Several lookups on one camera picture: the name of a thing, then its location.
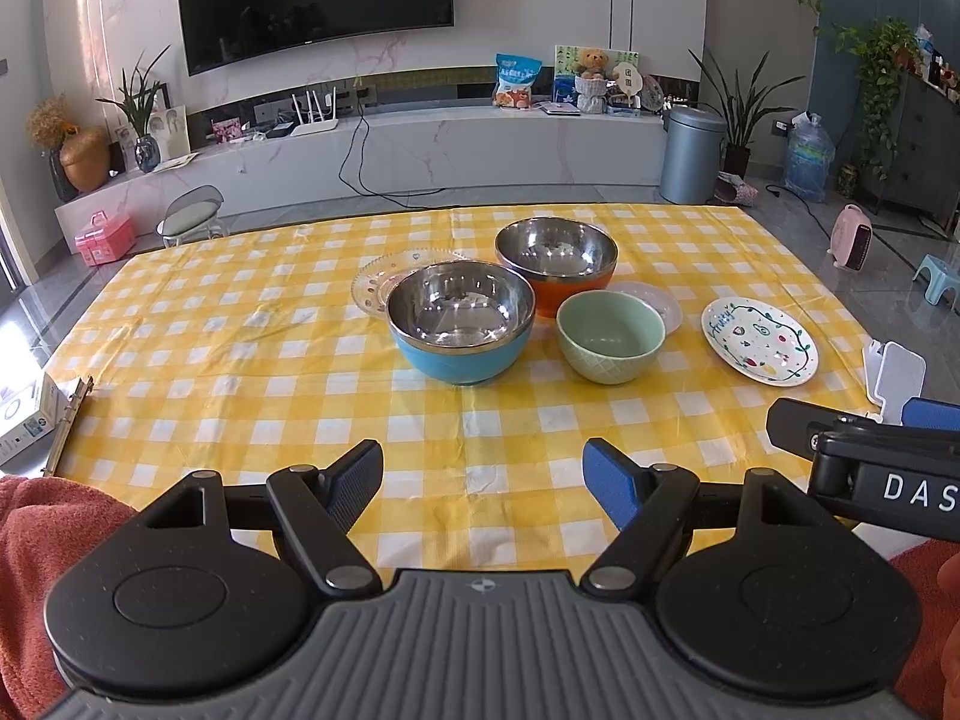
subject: green bowl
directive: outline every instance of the green bowl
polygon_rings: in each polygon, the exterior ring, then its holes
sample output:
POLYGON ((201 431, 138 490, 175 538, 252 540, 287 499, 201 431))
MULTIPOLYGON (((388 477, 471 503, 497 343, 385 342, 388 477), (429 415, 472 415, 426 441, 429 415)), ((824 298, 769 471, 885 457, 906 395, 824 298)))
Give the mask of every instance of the green bowl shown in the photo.
POLYGON ((570 367, 597 384, 634 380, 666 338, 664 320, 650 304, 606 290, 567 298, 557 312, 557 331, 570 367))

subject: trash can lid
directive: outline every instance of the trash can lid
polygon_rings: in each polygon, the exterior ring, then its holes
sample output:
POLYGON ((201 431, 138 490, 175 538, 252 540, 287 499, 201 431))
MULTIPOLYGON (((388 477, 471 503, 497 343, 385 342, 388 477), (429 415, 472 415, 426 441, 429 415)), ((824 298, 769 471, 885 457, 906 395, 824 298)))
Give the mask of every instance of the trash can lid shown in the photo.
POLYGON ((722 117, 710 111, 700 111, 688 108, 685 105, 675 105, 670 109, 670 118, 678 124, 686 124, 696 129, 706 129, 710 132, 726 132, 727 123, 722 117))

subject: plastic water bottle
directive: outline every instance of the plastic water bottle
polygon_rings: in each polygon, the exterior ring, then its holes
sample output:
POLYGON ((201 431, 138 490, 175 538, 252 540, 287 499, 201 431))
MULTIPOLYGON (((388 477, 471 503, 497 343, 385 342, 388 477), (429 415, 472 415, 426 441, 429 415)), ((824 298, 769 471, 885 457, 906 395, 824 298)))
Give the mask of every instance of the plastic water bottle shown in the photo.
POLYGON ((800 121, 790 130, 784 186, 804 200, 822 201, 835 153, 833 141, 821 127, 820 117, 810 114, 807 121, 800 121))

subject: white box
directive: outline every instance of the white box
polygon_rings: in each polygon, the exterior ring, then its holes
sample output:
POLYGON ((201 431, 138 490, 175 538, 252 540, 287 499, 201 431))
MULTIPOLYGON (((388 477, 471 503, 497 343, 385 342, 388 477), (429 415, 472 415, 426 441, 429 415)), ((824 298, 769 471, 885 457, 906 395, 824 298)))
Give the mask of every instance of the white box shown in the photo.
POLYGON ((46 373, 0 403, 0 463, 56 427, 61 393, 46 373))

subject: blue wall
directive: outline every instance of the blue wall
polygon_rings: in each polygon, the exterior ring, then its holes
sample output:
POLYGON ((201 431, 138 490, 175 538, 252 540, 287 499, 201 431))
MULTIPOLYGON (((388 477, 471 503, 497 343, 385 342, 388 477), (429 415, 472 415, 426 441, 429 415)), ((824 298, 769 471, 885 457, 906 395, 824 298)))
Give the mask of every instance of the blue wall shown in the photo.
POLYGON ((838 143, 837 164, 853 149, 856 125, 839 143, 856 105, 856 57, 836 53, 832 23, 868 26, 875 19, 901 18, 914 29, 920 23, 933 33, 933 44, 950 64, 960 67, 960 0, 823 0, 817 53, 810 85, 810 110, 838 143))

